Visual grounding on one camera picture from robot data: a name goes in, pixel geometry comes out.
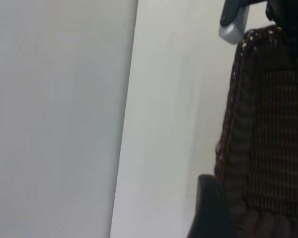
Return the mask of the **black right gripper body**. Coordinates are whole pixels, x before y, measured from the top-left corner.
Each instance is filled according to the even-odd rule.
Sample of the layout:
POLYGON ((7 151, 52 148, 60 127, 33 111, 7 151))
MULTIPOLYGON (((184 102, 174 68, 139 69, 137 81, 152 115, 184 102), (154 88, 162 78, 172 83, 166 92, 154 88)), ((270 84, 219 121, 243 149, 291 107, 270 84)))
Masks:
POLYGON ((298 0, 269 0, 266 13, 282 30, 291 54, 298 58, 298 0))

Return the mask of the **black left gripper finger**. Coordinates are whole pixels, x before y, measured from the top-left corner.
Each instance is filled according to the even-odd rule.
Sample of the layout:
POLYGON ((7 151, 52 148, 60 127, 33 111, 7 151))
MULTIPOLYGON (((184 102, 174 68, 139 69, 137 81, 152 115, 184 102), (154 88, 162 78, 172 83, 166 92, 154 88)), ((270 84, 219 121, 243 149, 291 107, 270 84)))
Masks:
POLYGON ((212 175, 198 177, 195 216, 187 237, 238 237, 223 186, 212 175))

